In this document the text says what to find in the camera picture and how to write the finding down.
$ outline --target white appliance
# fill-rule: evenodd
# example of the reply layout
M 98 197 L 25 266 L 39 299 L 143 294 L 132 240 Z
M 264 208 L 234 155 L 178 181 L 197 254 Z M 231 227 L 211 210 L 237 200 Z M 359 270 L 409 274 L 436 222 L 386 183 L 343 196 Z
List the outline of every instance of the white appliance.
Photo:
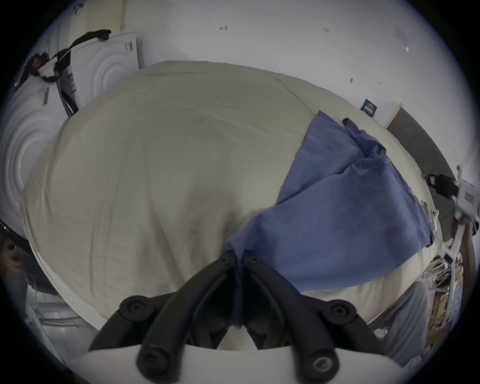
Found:
M 72 48 L 70 67 L 62 74 L 61 88 L 80 109 L 136 71 L 136 33 L 110 35 L 106 41 L 95 38 Z
M 56 59 L 39 69 L 52 76 Z M 20 198 L 34 164 L 67 119 L 56 83 L 30 76 L 2 108 L 0 120 L 0 218 L 24 237 Z

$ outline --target blue cloth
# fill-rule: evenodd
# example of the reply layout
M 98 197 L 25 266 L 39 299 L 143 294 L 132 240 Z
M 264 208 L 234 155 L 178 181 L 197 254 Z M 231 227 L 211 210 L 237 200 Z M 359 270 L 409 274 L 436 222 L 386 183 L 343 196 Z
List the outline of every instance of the blue cloth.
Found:
M 428 219 L 385 148 L 343 123 L 317 114 L 277 205 L 227 239 L 237 265 L 249 250 L 300 292 L 331 290 L 382 277 L 432 244 Z

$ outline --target hand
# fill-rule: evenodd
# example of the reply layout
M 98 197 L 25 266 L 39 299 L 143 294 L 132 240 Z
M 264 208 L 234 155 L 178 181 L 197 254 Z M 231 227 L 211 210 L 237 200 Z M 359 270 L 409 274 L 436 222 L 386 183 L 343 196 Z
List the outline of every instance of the hand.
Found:
M 465 225 L 465 231 L 463 232 L 463 239 L 460 245 L 460 253 L 463 256 L 466 256 L 469 248 L 473 247 L 473 242 L 472 242 L 473 225 L 472 225 L 472 221 L 468 216 L 463 216 L 460 219 L 460 224 Z M 454 218 L 452 223 L 452 237 L 455 237 L 455 232 L 457 227 L 458 227 L 458 221 Z
M 4 275 L 7 271 L 15 275 L 21 275 L 25 272 L 24 263 L 20 260 L 15 243 L 10 239 L 3 243 L 0 251 L 0 272 Z

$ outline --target grey pants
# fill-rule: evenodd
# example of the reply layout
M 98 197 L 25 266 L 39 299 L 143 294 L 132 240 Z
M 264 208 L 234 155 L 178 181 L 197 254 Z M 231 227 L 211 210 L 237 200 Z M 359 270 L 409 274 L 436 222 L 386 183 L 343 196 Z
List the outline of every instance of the grey pants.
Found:
M 419 356 L 427 340 L 428 290 L 416 281 L 390 307 L 369 324 L 371 330 L 387 329 L 385 353 L 401 366 Z

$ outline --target bed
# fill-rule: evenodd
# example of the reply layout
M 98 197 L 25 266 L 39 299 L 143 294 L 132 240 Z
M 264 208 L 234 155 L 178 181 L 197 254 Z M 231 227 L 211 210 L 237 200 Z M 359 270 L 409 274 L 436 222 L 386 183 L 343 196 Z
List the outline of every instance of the bed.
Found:
M 352 119 L 378 139 L 434 210 L 398 140 L 344 99 L 279 73 L 209 62 L 144 68 L 67 120 L 22 195 L 25 234 L 65 301 L 99 329 L 131 295 L 177 290 L 225 239 L 275 204 L 315 114 Z M 435 242 L 390 274 L 329 292 L 367 322 L 425 270 Z

